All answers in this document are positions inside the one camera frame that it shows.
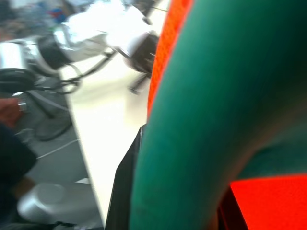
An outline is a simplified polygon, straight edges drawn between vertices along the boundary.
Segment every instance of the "white cable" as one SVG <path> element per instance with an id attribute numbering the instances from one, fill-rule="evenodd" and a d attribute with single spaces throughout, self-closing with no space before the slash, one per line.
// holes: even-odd
<path id="1" fill-rule="evenodd" d="M 57 149 L 55 149 L 55 150 L 52 150 L 51 152 L 46 153 L 46 154 L 44 154 L 43 156 L 37 157 L 36 159 L 41 159 L 41 158 L 43 158 L 43 157 L 49 156 L 50 154 L 55 153 L 55 152 L 57 152 L 57 151 L 59 151 L 59 150 L 65 148 L 65 147 L 71 145 L 72 143 L 79 141 L 79 140 L 80 140 L 80 139 L 72 140 L 71 142 L 68 142 L 67 144 L 63 145 L 62 147 L 59 147 L 59 148 L 57 148 Z"/>
<path id="2" fill-rule="evenodd" d="M 49 105 L 52 105 L 58 109 L 62 109 L 62 110 L 65 110 L 65 111 L 69 111 L 68 108 L 62 106 L 62 105 L 59 105 L 49 99 L 47 99 L 46 97 L 43 97 L 42 95 L 40 95 L 39 93 L 35 92 L 35 91 L 28 91 L 29 94 L 31 94 L 32 96 L 36 97 L 37 99 L 43 101 L 43 102 L 46 102 L 47 104 Z"/>

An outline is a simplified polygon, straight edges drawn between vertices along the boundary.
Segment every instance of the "green fabric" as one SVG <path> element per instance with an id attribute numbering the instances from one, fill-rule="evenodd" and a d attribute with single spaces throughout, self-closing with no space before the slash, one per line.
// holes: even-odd
<path id="1" fill-rule="evenodd" d="M 237 177 L 307 171 L 303 144 L 297 155 L 288 145 L 282 161 L 268 157 L 288 134 L 258 141 L 262 157 L 249 149 L 306 97 L 306 6 L 195 1 L 146 129 L 130 230 L 200 230 Z"/>

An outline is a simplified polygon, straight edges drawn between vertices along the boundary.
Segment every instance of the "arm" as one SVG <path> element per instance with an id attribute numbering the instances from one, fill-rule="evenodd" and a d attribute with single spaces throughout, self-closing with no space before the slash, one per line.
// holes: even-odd
<path id="1" fill-rule="evenodd" d="M 199 230 L 255 151 L 305 99 L 301 1 L 197 0 L 138 160 L 131 230 Z"/>

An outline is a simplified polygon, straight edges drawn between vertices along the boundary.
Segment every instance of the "red object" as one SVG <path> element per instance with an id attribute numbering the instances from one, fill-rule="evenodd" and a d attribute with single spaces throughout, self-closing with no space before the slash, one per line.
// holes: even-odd
<path id="1" fill-rule="evenodd" d="M 18 119 L 22 116 L 17 98 L 0 99 L 0 122 L 10 128 L 14 128 Z"/>
<path id="2" fill-rule="evenodd" d="M 148 115 L 193 0 L 172 0 L 151 78 Z M 219 214 L 227 230 L 307 229 L 307 176 L 234 182 Z"/>

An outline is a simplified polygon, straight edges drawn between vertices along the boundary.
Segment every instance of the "white table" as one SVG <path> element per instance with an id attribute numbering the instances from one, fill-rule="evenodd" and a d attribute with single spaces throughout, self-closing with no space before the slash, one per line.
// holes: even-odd
<path id="1" fill-rule="evenodd" d="M 162 10 L 154 10 L 149 17 L 158 34 L 167 6 L 168 0 L 162 1 L 156 6 Z M 85 72 L 101 58 L 94 57 L 75 65 Z M 64 68 L 61 74 L 63 79 L 76 75 L 70 67 Z M 139 75 L 117 54 L 101 71 L 85 78 L 77 92 L 67 97 L 104 224 L 116 169 L 139 128 L 146 123 L 148 86 L 138 96 L 127 89 Z"/>

